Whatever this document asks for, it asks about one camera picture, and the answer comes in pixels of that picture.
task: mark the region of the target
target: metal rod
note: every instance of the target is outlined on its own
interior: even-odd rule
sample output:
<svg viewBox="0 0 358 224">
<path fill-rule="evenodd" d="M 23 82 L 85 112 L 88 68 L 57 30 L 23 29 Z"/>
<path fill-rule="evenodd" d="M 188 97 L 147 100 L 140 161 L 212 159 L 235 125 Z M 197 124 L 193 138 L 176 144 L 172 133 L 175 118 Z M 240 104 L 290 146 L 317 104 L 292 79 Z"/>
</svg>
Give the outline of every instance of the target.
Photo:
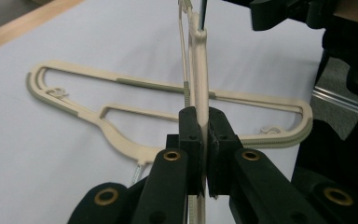
<svg viewBox="0 0 358 224">
<path fill-rule="evenodd" d="M 204 30 L 204 24 L 205 24 L 205 15 L 206 15 L 206 4 L 208 0 L 201 0 L 201 6 L 200 6 L 200 20 L 199 20 L 199 31 Z"/>
<path fill-rule="evenodd" d="M 358 102 L 353 101 L 352 99 L 346 98 L 344 96 L 338 95 L 331 91 L 324 90 L 319 87 L 314 88 L 312 95 L 321 100 L 325 100 L 326 102 L 329 102 L 333 105 L 341 106 L 358 114 Z"/>
<path fill-rule="evenodd" d="M 135 175 L 133 175 L 132 184 L 136 184 L 139 181 L 139 178 L 142 175 L 142 172 L 144 170 L 143 165 L 138 165 L 135 170 Z"/>
</svg>

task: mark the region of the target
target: white table surface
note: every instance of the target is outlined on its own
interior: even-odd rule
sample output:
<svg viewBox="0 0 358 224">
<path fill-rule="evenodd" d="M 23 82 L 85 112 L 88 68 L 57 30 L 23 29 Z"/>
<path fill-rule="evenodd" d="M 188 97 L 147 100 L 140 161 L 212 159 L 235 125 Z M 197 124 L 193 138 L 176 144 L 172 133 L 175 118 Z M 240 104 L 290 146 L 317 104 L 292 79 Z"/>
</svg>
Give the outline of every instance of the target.
<svg viewBox="0 0 358 224">
<path fill-rule="evenodd" d="M 193 1 L 198 11 L 199 1 Z M 321 30 L 297 21 L 254 32 L 249 9 L 209 1 L 206 17 L 210 88 L 310 100 L 322 53 Z M 182 82 L 177 1 L 87 0 L 0 48 L 0 223 L 66 223 L 91 188 L 127 187 L 136 162 L 115 151 L 93 124 L 36 100 L 26 74 L 61 60 L 159 81 Z M 90 78 L 51 73 L 47 83 L 97 111 L 107 103 L 177 113 L 183 99 Z M 291 128 L 294 114 L 211 101 L 236 133 Z M 164 146 L 177 124 L 108 114 L 133 141 Z M 264 152 L 290 179 L 298 146 Z M 207 223 L 233 223 L 227 197 L 207 202 Z"/>
</svg>

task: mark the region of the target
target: wooden table edge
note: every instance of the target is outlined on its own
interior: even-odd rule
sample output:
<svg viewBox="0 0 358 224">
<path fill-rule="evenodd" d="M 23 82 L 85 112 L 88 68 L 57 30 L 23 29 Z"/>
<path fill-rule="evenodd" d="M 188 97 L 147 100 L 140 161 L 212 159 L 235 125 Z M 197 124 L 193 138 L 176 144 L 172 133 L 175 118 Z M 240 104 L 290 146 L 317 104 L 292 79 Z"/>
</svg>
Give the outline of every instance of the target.
<svg viewBox="0 0 358 224">
<path fill-rule="evenodd" d="M 0 46 L 24 35 L 84 0 L 54 0 L 0 27 Z"/>
</svg>

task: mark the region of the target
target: clothes hanger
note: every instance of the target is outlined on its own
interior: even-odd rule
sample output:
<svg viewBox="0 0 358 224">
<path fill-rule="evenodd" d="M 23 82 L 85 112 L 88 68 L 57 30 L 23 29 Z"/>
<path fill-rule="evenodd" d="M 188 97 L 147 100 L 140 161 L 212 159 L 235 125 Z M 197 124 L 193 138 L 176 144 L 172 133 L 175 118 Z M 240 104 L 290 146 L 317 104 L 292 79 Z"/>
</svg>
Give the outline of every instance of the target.
<svg viewBox="0 0 358 224">
<path fill-rule="evenodd" d="M 203 13 L 199 16 L 198 13 L 192 12 L 192 6 L 189 0 L 179 1 L 179 28 L 184 68 L 183 86 L 173 83 L 156 82 L 145 78 L 124 76 L 73 63 L 47 61 L 37 64 L 28 74 L 28 90 L 37 99 L 97 125 L 115 149 L 138 162 L 138 168 L 135 172 L 133 182 L 137 181 L 143 167 L 148 163 L 152 163 L 157 153 L 162 150 L 163 147 L 146 147 L 132 142 L 124 136 L 112 122 L 105 118 L 106 113 L 110 110 L 120 110 L 171 121 L 178 121 L 178 116 L 159 111 L 145 110 L 127 105 L 116 104 L 104 105 L 99 112 L 91 111 L 90 109 L 65 97 L 66 92 L 63 88 L 48 87 L 45 84 L 45 76 L 48 70 L 59 70 L 66 73 L 84 77 L 99 78 L 126 85 L 182 93 L 185 96 L 186 106 L 193 105 L 196 107 L 197 118 L 203 134 L 204 142 L 207 142 L 206 137 L 208 132 L 209 99 L 301 114 L 302 120 L 292 130 L 286 131 L 280 127 L 271 126 L 267 129 L 262 129 L 261 133 L 263 134 L 239 135 L 244 147 L 290 147 L 304 140 L 310 133 L 312 127 L 312 111 L 310 106 L 305 102 L 297 99 L 257 95 L 245 92 L 209 90 L 206 57 L 207 34 L 203 27 L 205 9 L 206 1 L 202 1 L 201 11 L 203 11 Z M 182 11 L 187 14 L 189 27 L 189 76 L 187 75 L 187 59 L 182 28 Z M 204 205 L 205 201 L 203 198 L 197 198 L 197 196 L 192 198 L 189 197 L 190 223 L 205 223 Z"/>
</svg>

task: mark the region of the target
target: screw hole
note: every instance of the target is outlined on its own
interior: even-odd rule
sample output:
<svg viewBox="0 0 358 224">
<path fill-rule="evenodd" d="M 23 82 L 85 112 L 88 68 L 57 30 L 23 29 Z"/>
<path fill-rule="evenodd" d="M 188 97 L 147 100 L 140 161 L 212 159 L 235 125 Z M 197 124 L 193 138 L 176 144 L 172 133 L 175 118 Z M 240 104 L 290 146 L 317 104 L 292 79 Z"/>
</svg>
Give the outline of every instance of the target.
<svg viewBox="0 0 358 224">
<path fill-rule="evenodd" d="M 242 153 L 242 156 L 244 159 L 248 160 L 248 161 L 258 161 L 260 160 L 260 156 L 258 155 L 258 153 L 253 152 L 253 151 L 244 151 Z"/>
<path fill-rule="evenodd" d="M 94 202 L 100 206 L 114 203 L 118 198 L 118 191 L 116 189 L 107 188 L 100 190 L 94 197 Z"/>
<path fill-rule="evenodd" d="M 351 206 L 353 205 L 353 198 L 347 192 L 337 188 L 324 189 L 324 196 L 333 203 Z"/>
<path fill-rule="evenodd" d="M 164 153 L 164 159 L 167 161 L 177 161 L 180 159 L 180 154 L 175 151 L 169 151 Z"/>
</svg>

